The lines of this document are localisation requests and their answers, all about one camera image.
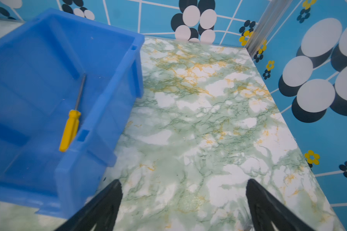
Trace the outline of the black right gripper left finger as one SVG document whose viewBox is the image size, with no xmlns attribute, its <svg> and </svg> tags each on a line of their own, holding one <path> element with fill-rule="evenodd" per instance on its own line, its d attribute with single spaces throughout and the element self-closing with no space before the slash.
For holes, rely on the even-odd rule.
<svg viewBox="0 0 347 231">
<path fill-rule="evenodd" d="M 112 181 L 58 231 L 112 231 L 123 197 L 119 180 Z"/>
</svg>

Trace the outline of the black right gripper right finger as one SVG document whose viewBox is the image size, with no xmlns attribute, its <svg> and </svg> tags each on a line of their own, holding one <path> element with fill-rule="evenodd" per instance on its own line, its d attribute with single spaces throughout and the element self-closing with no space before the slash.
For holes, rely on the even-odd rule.
<svg viewBox="0 0 347 231">
<path fill-rule="evenodd" d="M 247 183 L 246 197 L 256 231 L 313 230 L 254 179 Z"/>
</svg>

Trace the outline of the yellow handled screwdriver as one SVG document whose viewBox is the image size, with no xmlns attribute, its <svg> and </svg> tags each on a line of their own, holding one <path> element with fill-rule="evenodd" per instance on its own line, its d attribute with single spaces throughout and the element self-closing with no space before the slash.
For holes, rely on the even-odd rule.
<svg viewBox="0 0 347 231">
<path fill-rule="evenodd" d="M 77 135 L 77 131 L 78 131 L 79 123 L 80 123 L 80 116 L 81 116 L 81 112 L 78 110 L 78 108 L 81 102 L 81 97 L 83 95 L 85 82 L 86 82 L 86 74 L 84 74 L 82 77 L 81 86 L 79 89 L 75 107 L 73 110 L 70 110 L 68 114 L 68 119 L 64 128 L 63 136 L 59 146 L 59 151 L 61 152 L 67 151 L 70 144 L 72 143 L 72 141 L 75 139 Z"/>
</svg>

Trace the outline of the blue plastic bin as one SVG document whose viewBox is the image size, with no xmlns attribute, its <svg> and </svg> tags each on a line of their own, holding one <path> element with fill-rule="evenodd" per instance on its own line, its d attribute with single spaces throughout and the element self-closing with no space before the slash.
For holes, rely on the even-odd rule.
<svg viewBox="0 0 347 231">
<path fill-rule="evenodd" d="M 55 9 L 0 38 L 0 201 L 69 218 L 95 194 L 144 93 L 144 41 Z M 84 74 L 77 135 L 61 152 Z"/>
</svg>

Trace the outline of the aluminium right corner post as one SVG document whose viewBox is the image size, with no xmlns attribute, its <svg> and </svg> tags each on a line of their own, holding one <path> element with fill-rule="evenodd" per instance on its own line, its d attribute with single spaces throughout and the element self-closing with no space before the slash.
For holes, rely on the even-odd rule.
<svg viewBox="0 0 347 231">
<path fill-rule="evenodd" d="M 292 0 L 270 1 L 270 4 L 264 11 L 258 25 L 255 27 L 253 35 L 249 38 L 247 45 L 245 46 L 251 57 L 255 55 L 264 40 L 267 39 L 291 3 Z"/>
</svg>

